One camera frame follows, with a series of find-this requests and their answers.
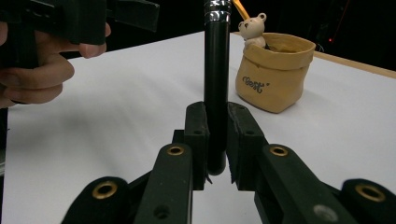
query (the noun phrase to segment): bear figurine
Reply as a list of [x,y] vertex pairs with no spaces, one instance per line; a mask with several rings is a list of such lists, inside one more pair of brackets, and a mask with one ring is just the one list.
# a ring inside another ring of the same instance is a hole
[[267,15],[262,12],[257,17],[248,18],[239,22],[238,29],[245,40],[245,48],[250,44],[266,48],[265,39],[262,37],[262,33],[265,29],[264,23],[266,20]]

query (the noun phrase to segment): paper bag pot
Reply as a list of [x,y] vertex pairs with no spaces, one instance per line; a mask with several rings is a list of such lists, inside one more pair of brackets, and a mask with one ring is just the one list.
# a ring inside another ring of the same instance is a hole
[[262,36],[270,49],[245,47],[236,76],[236,92],[258,108],[280,113],[302,96],[316,45],[294,35]]

